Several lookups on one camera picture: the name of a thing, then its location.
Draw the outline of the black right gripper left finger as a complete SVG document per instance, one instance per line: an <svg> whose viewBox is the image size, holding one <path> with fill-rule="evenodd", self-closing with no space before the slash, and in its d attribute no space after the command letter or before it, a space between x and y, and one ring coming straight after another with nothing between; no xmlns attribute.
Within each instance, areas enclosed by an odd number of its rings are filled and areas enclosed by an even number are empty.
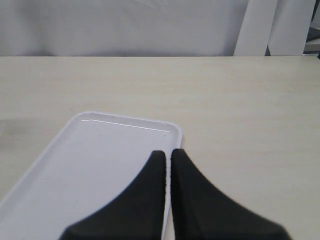
<svg viewBox="0 0 320 240"><path fill-rule="evenodd" d="M166 155L155 150L109 204L68 226L62 240L160 240L166 202Z"/></svg>

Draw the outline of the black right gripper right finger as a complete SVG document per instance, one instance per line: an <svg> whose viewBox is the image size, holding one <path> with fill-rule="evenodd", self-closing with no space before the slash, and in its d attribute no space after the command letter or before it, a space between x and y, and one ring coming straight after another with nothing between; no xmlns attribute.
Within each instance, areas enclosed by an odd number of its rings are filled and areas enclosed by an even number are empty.
<svg viewBox="0 0 320 240"><path fill-rule="evenodd" d="M170 198L177 240L289 240L270 221L216 188L184 149L171 154Z"/></svg>

